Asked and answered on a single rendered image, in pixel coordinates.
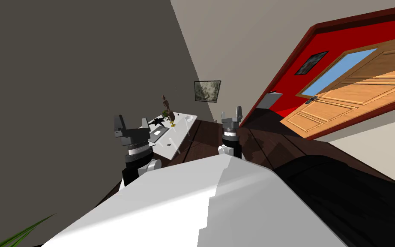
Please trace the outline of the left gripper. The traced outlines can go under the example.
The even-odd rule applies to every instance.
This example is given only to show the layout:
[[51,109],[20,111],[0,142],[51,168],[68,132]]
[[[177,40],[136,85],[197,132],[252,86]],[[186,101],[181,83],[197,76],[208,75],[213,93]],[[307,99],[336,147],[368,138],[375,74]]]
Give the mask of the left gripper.
[[148,142],[148,139],[150,139],[150,126],[148,120],[146,118],[142,118],[141,122],[141,128],[126,129],[123,116],[114,116],[115,137],[120,137],[121,145],[128,146]]

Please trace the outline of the grey box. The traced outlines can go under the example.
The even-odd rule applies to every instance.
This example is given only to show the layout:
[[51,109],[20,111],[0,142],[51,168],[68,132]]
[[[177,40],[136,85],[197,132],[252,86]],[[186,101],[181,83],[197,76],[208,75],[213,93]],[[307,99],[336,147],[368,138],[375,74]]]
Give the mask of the grey box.
[[276,91],[271,91],[267,93],[262,101],[256,106],[256,108],[261,109],[269,109],[273,106],[273,104],[282,96],[282,93],[278,93]]

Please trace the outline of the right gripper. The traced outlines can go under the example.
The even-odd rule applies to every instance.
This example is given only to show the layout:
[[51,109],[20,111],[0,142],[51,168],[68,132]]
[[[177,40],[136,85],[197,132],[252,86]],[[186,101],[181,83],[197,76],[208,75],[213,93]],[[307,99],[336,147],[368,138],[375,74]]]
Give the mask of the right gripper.
[[224,132],[235,132],[242,122],[242,107],[236,107],[236,117],[226,118],[225,112],[221,112],[222,129]]

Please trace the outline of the grey framed wall picture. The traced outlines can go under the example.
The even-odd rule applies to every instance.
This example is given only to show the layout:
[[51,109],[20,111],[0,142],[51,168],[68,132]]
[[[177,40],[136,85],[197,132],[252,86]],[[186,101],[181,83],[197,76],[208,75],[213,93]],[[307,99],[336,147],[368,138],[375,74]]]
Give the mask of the grey framed wall picture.
[[220,91],[221,81],[195,81],[195,101],[216,103]]

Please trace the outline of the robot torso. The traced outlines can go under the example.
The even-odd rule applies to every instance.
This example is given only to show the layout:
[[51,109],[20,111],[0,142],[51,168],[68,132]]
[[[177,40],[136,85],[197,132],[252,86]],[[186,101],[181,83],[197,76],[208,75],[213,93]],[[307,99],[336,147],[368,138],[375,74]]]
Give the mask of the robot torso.
[[272,170],[215,155],[147,172],[43,247],[347,247]]

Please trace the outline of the wooden panelled door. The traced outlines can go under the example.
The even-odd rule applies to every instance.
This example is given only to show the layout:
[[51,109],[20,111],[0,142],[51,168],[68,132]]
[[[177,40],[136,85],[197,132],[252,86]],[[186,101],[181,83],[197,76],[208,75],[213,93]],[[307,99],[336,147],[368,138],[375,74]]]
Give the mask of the wooden panelled door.
[[281,123],[313,140],[395,110],[395,39],[360,48],[376,50]]

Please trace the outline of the wood framed window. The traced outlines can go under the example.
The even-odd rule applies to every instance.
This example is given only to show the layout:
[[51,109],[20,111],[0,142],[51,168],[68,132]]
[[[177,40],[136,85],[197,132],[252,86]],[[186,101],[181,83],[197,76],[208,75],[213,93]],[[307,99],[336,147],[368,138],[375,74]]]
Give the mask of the wood framed window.
[[335,82],[339,77],[344,75],[375,50],[376,48],[358,48],[342,53],[333,63],[296,94],[296,96],[311,98],[318,95],[322,90]]

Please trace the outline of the dark wall picture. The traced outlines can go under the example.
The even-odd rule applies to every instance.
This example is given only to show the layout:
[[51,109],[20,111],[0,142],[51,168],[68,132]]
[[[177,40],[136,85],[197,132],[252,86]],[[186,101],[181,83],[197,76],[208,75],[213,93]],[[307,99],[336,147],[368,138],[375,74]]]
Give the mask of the dark wall picture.
[[311,55],[294,75],[306,75],[329,51]]

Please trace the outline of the white desk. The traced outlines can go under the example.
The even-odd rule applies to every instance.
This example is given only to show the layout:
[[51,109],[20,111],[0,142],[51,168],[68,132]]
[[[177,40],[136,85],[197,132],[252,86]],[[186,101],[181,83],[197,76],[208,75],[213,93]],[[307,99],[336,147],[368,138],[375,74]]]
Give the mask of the white desk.
[[162,100],[165,110],[149,122],[149,144],[155,154],[172,160],[177,154],[181,154],[180,146],[190,137],[191,127],[197,116],[174,112],[163,95]]

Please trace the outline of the green plant leaves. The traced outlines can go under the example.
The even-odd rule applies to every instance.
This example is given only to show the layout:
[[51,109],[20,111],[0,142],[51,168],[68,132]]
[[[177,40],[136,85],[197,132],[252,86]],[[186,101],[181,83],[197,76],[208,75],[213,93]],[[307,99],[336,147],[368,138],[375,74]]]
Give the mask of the green plant leaves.
[[0,247],[17,247],[38,225],[45,222],[47,219],[51,218],[55,214],[52,214],[35,224],[25,228],[24,230],[18,232],[17,234],[9,237],[8,239],[0,242]]

